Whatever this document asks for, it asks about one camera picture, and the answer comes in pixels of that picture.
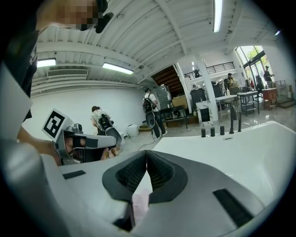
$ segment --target pillar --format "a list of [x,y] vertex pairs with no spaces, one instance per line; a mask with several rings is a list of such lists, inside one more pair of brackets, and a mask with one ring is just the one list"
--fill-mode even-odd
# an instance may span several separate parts
[[214,89],[211,83],[210,76],[208,74],[207,68],[203,62],[202,57],[200,56],[199,53],[195,52],[193,54],[194,58],[194,63],[198,66],[202,77],[203,77],[203,82],[206,87],[207,95],[208,95],[208,100],[210,100],[211,104],[211,111],[212,111],[212,116],[213,116],[213,121],[218,121],[218,109],[217,109],[217,104],[216,104],[216,99],[215,99],[215,94],[214,94]]
[[184,89],[184,93],[185,93],[185,97],[186,97],[186,100],[187,100],[187,105],[188,105],[188,109],[189,109],[189,113],[192,113],[192,109],[191,109],[191,103],[190,103],[190,94],[189,94],[189,91],[187,89],[187,85],[186,85],[186,82],[185,82],[185,78],[184,78],[184,74],[182,72],[182,69],[180,67],[180,64],[179,63],[176,63],[176,72],[178,74],[178,76],[180,77],[180,81],[182,83],[182,87]]

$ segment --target white shirt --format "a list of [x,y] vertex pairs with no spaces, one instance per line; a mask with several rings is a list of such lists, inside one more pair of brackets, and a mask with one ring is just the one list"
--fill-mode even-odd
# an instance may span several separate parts
[[91,115],[91,121],[94,121],[96,126],[100,129],[101,129],[101,126],[100,124],[98,123],[99,119],[102,117],[102,114],[105,114],[107,115],[109,118],[110,118],[110,115],[107,114],[107,112],[105,112],[104,110],[95,110],[94,112],[92,112],[92,115]]
[[[150,94],[149,99],[151,99],[151,101],[153,102],[153,101],[156,100],[156,97],[155,97],[153,94]],[[159,110],[158,110],[157,107],[155,107],[155,109],[153,110],[153,112],[157,112],[157,111],[159,111]]]

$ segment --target black cylinder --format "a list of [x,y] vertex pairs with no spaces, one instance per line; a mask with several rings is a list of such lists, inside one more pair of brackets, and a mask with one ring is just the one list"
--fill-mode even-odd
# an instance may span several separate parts
[[202,137],[205,137],[205,129],[202,128]]
[[224,126],[220,126],[220,135],[225,135]]
[[211,137],[215,136],[215,128],[211,128]]
[[239,129],[238,132],[241,132],[241,112],[239,112]]
[[233,116],[231,116],[231,120],[230,120],[230,134],[234,134],[234,131],[233,131],[233,120],[234,120],[234,118],[233,118]]

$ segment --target wooden ceiling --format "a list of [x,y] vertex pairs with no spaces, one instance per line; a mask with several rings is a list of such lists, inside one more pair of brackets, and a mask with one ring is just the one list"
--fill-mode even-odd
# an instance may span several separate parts
[[152,76],[157,85],[168,86],[172,97],[176,97],[178,94],[184,93],[184,89],[180,82],[180,79],[173,66],[168,67]]

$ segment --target floor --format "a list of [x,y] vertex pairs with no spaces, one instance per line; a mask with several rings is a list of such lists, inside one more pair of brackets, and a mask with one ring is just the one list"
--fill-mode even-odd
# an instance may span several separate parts
[[[250,113],[246,117],[245,115],[241,116],[241,129],[247,127],[252,127],[258,124],[262,124],[268,121],[276,121],[294,131],[296,131],[296,106],[293,106],[288,109],[272,109],[268,110],[260,110],[260,114],[258,111],[255,113]],[[216,133],[220,132],[220,126],[223,125],[225,127],[225,133],[230,130],[230,119],[228,115],[224,115],[222,119],[219,119],[218,122],[213,126],[215,127]],[[234,121],[234,131],[238,130],[238,120]],[[165,137],[186,137],[186,136],[200,136],[201,128],[198,124],[188,125],[188,129],[186,129],[185,125],[180,127],[167,128],[168,134]],[[210,133],[210,127],[206,128],[206,134]],[[151,136],[151,132],[140,132],[139,136],[131,137],[125,139],[125,144],[122,146],[121,154],[129,153],[137,150],[152,150],[156,144],[161,139],[154,139]]]

